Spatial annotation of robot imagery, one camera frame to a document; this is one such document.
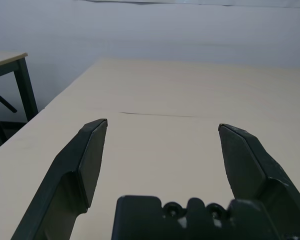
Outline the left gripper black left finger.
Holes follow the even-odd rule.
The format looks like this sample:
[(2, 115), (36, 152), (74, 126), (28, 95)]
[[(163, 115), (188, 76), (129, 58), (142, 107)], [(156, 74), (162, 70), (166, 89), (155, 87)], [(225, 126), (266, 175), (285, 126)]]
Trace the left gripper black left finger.
[(86, 123), (57, 154), (12, 235), (13, 240), (68, 240), (92, 205), (108, 121)]

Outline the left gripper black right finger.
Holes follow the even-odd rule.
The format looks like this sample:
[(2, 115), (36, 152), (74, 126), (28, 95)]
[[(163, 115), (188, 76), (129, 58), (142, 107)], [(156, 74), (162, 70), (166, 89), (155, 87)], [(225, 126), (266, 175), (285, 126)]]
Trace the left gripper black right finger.
[(300, 240), (300, 192), (257, 137), (229, 124), (218, 127), (224, 167), (236, 199), (262, 203), (283, 240)]

